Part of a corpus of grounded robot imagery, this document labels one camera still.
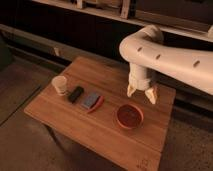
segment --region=red bowl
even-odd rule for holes
[[[142,124],[144,116],[141,109],[135,105],[125,104],[117,111],[117,122],[124,129],[134,129]]]

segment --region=black object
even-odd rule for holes
[[[77,86],[73,92],[68,96],[68,100],[71,103],[75,103],[75,101],[78,99],[78,97],[84,92],[84,88]]]

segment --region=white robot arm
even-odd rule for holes
[[[145,91],[155,104],[154,70],[213,95],[213,52],[166,47],[154,25],[127,36],[120,44],[122,57],[130,63],[127,95]]]

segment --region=table top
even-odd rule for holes
[[[68,90],[77,85],[85,93],[71,104],[66,96],[58,96],[49,84],[25,108],[36,120],[79,142],[128,170],[157,170],[163,150],[175,90],[158,84],[158,101],[152,105],[144,92],[126,96],[128,66],[106,58],[78,57],[61,75],[68,78]],[[105,101],[95,112],[87,114],[82,99],[90,92],[103,95]],[[137,129],[126,131],[116,122],[117,109],[135,104],[144,113]]]

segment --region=concrete floor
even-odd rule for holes
[[[23,112],[30,100],[57,73],[23,60],[16,60],[7,69],[14,67],[23,70],[21,74],[26,79],[20,84],[22,89],[20,86],[13,86],[8,90],[16,96],[0,96],[0,104],[10,104],[10,107],[0,110],[0,115],[8,112],[9,115],[12,114],[0,127],[0,171],[123,170],[56,133],[63,149],[59,148],[44,126]],[[159,171],[212,170],[213,119],[174,108]]]

